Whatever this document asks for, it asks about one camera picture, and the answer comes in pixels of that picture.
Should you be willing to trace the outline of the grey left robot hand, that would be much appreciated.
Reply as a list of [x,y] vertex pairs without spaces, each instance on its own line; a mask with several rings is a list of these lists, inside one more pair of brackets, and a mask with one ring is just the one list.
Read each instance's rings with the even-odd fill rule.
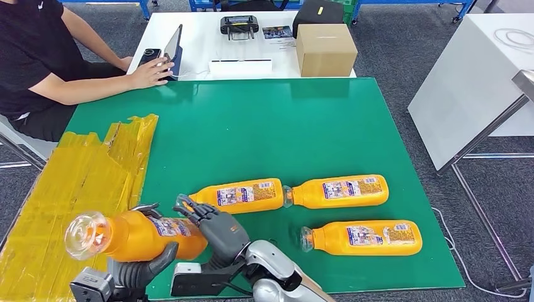
[[[146,217],[161,219],[163,215],[157,210],[158,203],[138,205],[132,210],[141,212]],[[169,242],[164,250],[154,259],[145,262],[136,262],[136,283],[139,287],[148,285],[157,275],[167,268],[176,257],[179,244]]]

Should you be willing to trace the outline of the person's right hand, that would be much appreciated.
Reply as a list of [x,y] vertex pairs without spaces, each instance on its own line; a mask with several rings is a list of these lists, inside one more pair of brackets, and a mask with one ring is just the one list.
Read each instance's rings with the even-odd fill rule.
[[174,67],[174,62],[169,61],[166,57],[160,57],[141,65],[134,73],[127,76],[128,90],[167,84],[168,77],[171,77],[172,74],[172,67]]

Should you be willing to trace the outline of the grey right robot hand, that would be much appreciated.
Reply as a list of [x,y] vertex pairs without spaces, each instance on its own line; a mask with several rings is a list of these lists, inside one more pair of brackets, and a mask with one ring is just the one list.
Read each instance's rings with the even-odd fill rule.
[[174,206],[173,210],[198,227],[213,255],[224,262],[235,260],[251,242],[247,231],[230,213],[210,204],[191,202],[187,207]]

